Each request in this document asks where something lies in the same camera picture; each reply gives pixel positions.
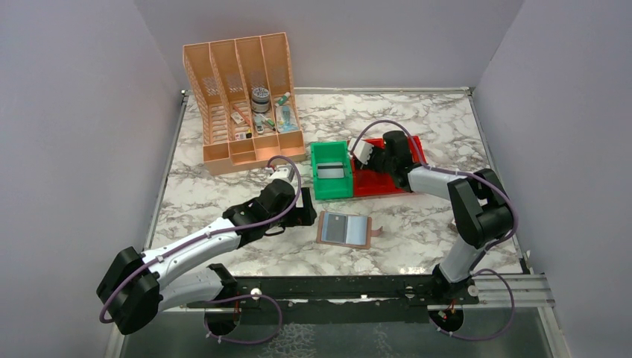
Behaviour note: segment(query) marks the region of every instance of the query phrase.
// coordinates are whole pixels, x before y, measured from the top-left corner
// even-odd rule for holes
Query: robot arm
[[[439,172],[414,163],[408,137],[402,131],[387,132],[384,148],[361,141],[353,150],[356,166],[388,173],[395,185],[408,192],[424,192],[450,200],[459,233],[457,242],[432,272],[434,293],[452,298],[451,293],[468,284],[471,271],[484,255],[487,244],[501,239],[514,225],[503,198],[475,178]],[[496,173],[482,169],[474,175],[504,192]]]
[[[316,212],[308,188],[301,189],[303,207],[293,207],[277,222],[244,228],[279,215],[292,204],[296,192],[291,185],[294,171],[279,166],[261,194],[243,204],[228,208],[222,217],[203,229],[167,246],[137,253],[129,247],[120,251],[97,288],[104,304],[115,289],[143,265],[150,264],[118,293],[108,313],[123,334],[136,332],[163,310],[195,301],[221,297],[232,277],[222,265],[186,273],[196,266],[261,239],[271,228],[314,224]],[[169,251],[181,248],[174,254]]]

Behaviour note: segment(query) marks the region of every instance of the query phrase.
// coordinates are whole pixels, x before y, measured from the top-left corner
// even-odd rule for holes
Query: screw
[[[261,295],[261,290],[258,288],[254,288],[252,291],[250,291],[251,295]],[[259,298],[258,297],[253,297],[253,300],[258,301]]]
[[[412,286],[407,286],[406,287],[406,293],[404,294],[404,296],[406,296],[407,298],[413,298],[414,297],[414,293],[412,293],[412,290],[413,290]]]
[[[478,287],[474,285],[467,287],[467,293],[469,293],[472,297],[478,296]]]

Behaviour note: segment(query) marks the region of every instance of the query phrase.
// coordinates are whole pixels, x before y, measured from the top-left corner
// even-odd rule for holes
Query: small bottle
[[[250,104],[253,112],[266,113],[270,108],[270,91],[264,87],[253,88],[253,97]]]
[[[288,100],[288,98],[290,98],[292,94],[290,92],[286,92],[285,95],[283,95],[283,97],[279,98],[279,101],[276,101],[276,104],[274,104],[275,107],[278,106],[283,106],[283,104]]]

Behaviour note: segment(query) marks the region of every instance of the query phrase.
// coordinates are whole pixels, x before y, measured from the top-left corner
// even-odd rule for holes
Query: small jar
[[[250,106],[253,108],[253,112],[266,113],[270,108],[270,91],[264,87],[253,88]]]

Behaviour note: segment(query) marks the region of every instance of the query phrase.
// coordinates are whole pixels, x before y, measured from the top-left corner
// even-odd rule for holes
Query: metal floor
[[[466,311],[459,330],[484,336],[503,327],[509,309]],[[463,342],[435,331],[431,324],[288,324],[262,345],[218,344],[207,339],[202,312],[158,315],[147,327],[126,337],[121,357],[553,357],[536,308],[519,308],[511,329],[488,342]],[[273,326],[237,327],[230,335],[259,339]]]

